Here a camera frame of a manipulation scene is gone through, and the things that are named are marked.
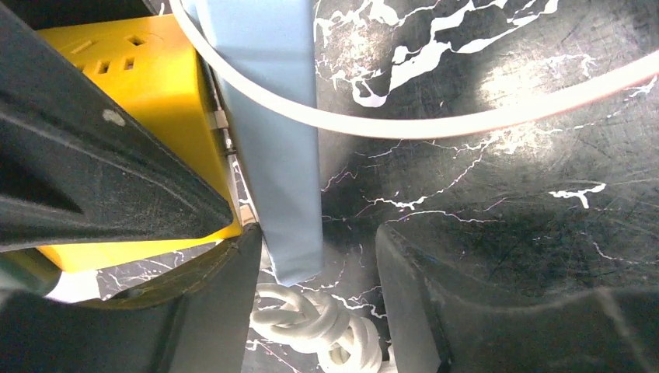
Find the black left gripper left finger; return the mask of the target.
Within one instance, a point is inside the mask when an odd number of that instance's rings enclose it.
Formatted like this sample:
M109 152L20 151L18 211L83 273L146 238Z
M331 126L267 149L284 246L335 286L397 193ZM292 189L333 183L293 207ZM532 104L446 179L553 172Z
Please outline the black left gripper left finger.
M3 372L238 372L260 266L250 224L196 258L106 300L1 293Z

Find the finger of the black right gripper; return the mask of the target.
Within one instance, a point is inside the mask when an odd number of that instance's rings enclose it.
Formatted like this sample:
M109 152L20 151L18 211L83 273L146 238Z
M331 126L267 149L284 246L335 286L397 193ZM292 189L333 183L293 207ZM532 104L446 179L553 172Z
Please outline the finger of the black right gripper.
M195 239L230 203L1 8L1 248Z

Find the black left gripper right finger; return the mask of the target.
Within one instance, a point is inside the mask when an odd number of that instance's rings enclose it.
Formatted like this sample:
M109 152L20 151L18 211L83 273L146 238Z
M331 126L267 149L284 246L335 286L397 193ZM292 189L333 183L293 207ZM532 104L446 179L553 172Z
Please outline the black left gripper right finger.
M658 289L556 300L478 281L389 225L375 248L400 372L656 372Z

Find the green and yellow adapter stack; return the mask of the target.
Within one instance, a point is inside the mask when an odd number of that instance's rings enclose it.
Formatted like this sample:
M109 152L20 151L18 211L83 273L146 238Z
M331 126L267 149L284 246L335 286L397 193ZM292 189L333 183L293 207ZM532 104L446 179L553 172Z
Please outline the green and yellow adapter stack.
M200 58L173 15L40 35L226 200L232 177Z

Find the light blue socket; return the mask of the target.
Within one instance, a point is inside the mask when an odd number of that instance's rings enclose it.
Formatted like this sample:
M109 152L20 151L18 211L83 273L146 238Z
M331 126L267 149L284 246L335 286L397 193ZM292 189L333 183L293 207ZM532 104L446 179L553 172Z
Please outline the light blue socket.
M183 8L241 74L316 105L310 1L185 1ZM285 286L306 281L323 269L318 132L249 99L223 74L216 80L274 276Z

